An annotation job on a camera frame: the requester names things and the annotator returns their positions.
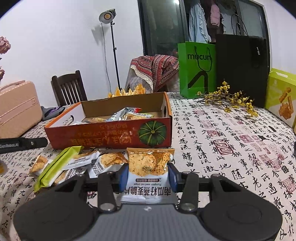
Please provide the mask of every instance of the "green shopping bag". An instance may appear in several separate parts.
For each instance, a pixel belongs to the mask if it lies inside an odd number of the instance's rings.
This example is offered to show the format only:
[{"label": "green shopping bag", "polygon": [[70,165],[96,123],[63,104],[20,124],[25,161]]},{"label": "green shopping bag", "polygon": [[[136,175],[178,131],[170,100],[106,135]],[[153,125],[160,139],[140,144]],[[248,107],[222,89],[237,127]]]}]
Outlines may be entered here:
[{"label": "green shopping bag", "polygon": [[216,90],[216,48],[213,44],[178,44],[180,94],[192,99],[196,93]]}]

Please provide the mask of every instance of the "gray cloth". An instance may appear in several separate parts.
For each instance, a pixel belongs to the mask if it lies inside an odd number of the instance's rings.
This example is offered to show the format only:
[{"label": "gray cloth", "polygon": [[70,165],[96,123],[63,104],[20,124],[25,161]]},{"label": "gray cloth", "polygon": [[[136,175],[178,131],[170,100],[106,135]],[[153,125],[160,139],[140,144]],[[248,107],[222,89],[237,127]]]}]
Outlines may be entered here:
[{"label": "gray cloth", "polygon": [[47,121],[60,115],[65,110],[65,107],[44,108],[43,106],[41,106],[41,110],[42,121]]}]

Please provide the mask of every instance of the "tripod pole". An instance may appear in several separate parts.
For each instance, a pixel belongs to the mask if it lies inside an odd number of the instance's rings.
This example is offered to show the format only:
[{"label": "tripod pole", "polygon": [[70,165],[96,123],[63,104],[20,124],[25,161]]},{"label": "tripod pole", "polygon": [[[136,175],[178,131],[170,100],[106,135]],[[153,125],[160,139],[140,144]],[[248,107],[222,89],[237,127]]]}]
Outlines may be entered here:
[{"label": "tripod pole", "polygon": [[121,90],[120,88],[120,82],[119,82],[119,76],[118,76],[118,68],[117,68],[117,60],[116,60],[116,48],[114,46],[114,36],[113,36],[113,25],[115,23],[113,23],[113,21],[110,23],[111,25],[111,35],[112,35],[112,43],[113,43],[113,53],[114,53],[114,61],[115,61],[115,69],[116,69],[116,76],[117,76],[117,83],[118,83],[118,88]]}]

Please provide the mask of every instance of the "yellow flowers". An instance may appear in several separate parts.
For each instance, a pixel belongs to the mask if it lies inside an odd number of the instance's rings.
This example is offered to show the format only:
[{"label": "yellow flowers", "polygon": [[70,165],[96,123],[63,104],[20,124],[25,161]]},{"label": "yellow flowers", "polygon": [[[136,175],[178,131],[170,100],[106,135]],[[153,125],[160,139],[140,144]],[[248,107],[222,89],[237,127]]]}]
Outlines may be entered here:
[{"label": "yellow flowers", "polygon": [[224,111],[229,113],[229,112],[231,112],[231,108],[227,106],[224,108]]},{"label": "yellow flowers", "polygon": [[225,112],[231,112],[232,108],[238,109],[241,107],[246,109],[250,117],[258,116],[252,105],[253,100],[250,99],[247,102],[249,97],[244,97],[241,91],[229,94],[228,89],[230,89],[230,85],[226,81],[223,81],[222,86],[217,87],[216,91],[209,92],[208,94],[202,94],[198,91],[197,95],[203,98],[199,101],[204,101],[205,104],[214,103],[221,105],[224,107]]}]

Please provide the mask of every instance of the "table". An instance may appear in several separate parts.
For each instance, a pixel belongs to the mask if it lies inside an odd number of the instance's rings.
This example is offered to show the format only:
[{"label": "table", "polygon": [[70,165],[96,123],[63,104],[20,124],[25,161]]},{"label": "table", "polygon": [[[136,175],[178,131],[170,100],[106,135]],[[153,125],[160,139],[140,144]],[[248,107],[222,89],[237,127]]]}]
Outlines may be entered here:
[{"label": "table", "polygon": [[[283,214],[283,225],[276,240],[293,241],[296,232],[296,161],[293,130],[265,109],[259,117],[245,117],[242,110],[224,112],[219,106],[204,105],[168,93],[173,112],[173,163],[179,171],[191,171],[200,177],[219,173],[276,205]],[[45,137],[40,122],[23,137]],[[27,175],[39,154],[54,158],[60,151],[50,145],[29,151],[0,155],[8,172],[0,177],[3,198],[2,232],[11,241],[19,241],[12,225],[16,209],[34,198],[36,178]],[[89,193],[93,203],[96,193]],[[208,193],[200,193],[199,206],[209,202]]]}]

